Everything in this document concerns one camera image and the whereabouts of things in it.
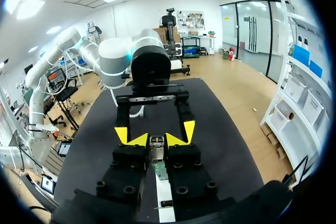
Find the white robotic arm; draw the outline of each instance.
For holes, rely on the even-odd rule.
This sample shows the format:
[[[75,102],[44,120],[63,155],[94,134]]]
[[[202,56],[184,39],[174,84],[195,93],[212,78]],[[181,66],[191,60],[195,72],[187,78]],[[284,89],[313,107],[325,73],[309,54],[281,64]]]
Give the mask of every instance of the white robotic arm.
[[[83,60],[99,75],[104,85],[111,90],[114,99],[112,90],[125,83],[120,75],[130,65],[132,54],[139,48],[150,45],[163,47],[158,34],[150,29],[144,30],[133,40],[132,38],[107,39],[99,47],[95,43],[82,39],[74,27],[66,29],[57,37],[56,44],[40,58],[26,76],[26,86],[34,90],[29,102],[29,123],[33,125],[44,124],[44,94],[47,86],[45,73],[67,49],[75,46]],[[16,119],[8,104],[5,104],[5,107],[10,121],[15,122]],[[137,114],[130,115],[130,117],[142,113],[143,107]],[[16,128],[22,140],[21,151],[24,151],[24,153],[16,146],[0,145],[0,163],[13,169],[25,166],[26,169],[34,169],[39,174],[54,140],[48,138],[46,132],[27,132],[20,128],[18,124]]]

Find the wooden floor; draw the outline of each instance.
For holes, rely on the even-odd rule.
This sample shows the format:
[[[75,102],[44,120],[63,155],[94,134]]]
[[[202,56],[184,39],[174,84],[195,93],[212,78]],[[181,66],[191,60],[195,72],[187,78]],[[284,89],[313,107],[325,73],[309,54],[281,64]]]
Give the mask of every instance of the wooden floor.
[[[252,153],[264,183],[273,179],[282,180],[285,174],[290,173],[292,169],[288,159],[278,159],[275,147],[269,143],[259,127],[276,89],[275,83],[242,62],[223,60],[220,54],[201,56],[199,59],[186,59],[184,64],[191,65],[191,75],[173,74],[171,80],[203,78],[238,127]],[[100,94],[101,85],[97,84],[98,81],[99,77],[93,73],[84,75],[84,85],[79,87],[72,100],[93,103]],[[86,104],[82,108],[81,114],[76,111],[72,112],[78,124],[83,121],[90,107],[91,105]],[[54,108],[49,115],[55,118],[60,114],[59,108]],[[59,128],[60,131],[72,134],[68,122],[66,128],[62,126]],[[11,182],[14,186],[18,184],[16,178],[11,179]],[[24,193],[30,195],[20,187],[21,196]],[[27,200],[29,195],[22,196],[24,201],[37,205],[33,200]],[[42,218],[47,221],[49,217],[44,214]]]

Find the black rubber mat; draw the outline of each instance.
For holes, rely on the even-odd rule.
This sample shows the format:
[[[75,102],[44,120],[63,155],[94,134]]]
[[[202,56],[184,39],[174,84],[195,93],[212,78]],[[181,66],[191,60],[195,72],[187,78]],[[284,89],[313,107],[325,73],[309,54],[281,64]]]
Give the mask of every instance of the black rubber mat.
[[[236,125],[214,93],[201,79],[171,83],[184,85],[190,94],[189,103],[196,119],[193,141],[202,152],[202,163],[218,185],[218,197],[232,196],[240,201],[263,186],[258,168]],[[114,130],[116,106],[109,91],[102,92],[80,126],[58,177],[54,199],[62,203],[72,199],[79,188],[95,194],[112,161],[113,149],[119,139]],[[146,132],[166,132],[181,137],[179,119],[173,101],[148,105],[144,118],[131,119],[132,139]],[[138,221],[159,221],[155,173],[147,174]]]

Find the bulletin board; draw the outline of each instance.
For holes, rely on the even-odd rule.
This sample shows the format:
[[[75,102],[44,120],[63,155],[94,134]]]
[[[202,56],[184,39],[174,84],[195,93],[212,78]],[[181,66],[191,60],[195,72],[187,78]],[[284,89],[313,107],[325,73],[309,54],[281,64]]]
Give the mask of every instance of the bulletin board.
[[[178,28],[205,29],[204,12],[198,10],[178,10],[176,23]]]

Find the glass door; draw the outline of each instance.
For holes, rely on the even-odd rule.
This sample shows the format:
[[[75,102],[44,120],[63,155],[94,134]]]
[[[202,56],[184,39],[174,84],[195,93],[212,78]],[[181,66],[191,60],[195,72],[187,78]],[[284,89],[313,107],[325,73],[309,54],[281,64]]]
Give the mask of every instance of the glass door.
[[[282,11],[281,2],[270,2],[271,11],[272,11],[272,54],[270,57],[269,70],[267,77],[269,77],[274,82],[278,83],[282,56],[288,54],[290,47],[293,44],[293,35],[290,26],[285,27],[285,15]],[[291,6],[287,4],[288,11],[291,10]],[[288,45],[286,45],[286,34],[288,34]]]
[[[266,75],[271,25],[267,1],[250,1],[237,4],[239,21],[238,58]]]
[[[223,28],[223,49],[234,48],[237,56],[237,12],[236,5],[229,4],[221,6],[222,9],[222,28]]]

